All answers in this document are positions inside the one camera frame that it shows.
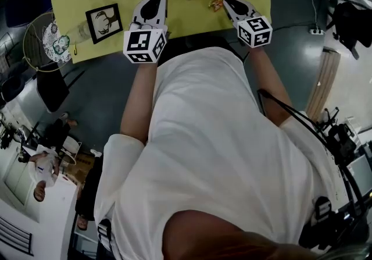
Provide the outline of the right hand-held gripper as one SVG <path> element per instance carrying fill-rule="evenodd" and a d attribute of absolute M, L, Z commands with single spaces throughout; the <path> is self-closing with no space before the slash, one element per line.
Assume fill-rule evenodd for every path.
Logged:
<path fill-rule="evenodd" d="M 250 48 L 257 48 L 271 43 L 273 28 L 265 16 L 246 17 L 241 20 L 241 15 L 253 15 L 255 7 L 246 0 L 223 0 L 223 7 L 232 22 L 236 22 L 237 36 L 240 41 Z"/>

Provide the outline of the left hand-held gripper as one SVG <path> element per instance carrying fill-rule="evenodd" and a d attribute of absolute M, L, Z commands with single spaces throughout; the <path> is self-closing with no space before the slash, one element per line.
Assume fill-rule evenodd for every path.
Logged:
<path fill-rule="evenodd" d="M 140 24 L 155 18 L 164 24 L 167 17 L 167 0 L 142 0 L 134 9 L 133 21 L 124 32 L 123 53 L 131 63 L 157 63 L 166 40 L 166 30 L 150 24 Z"/>

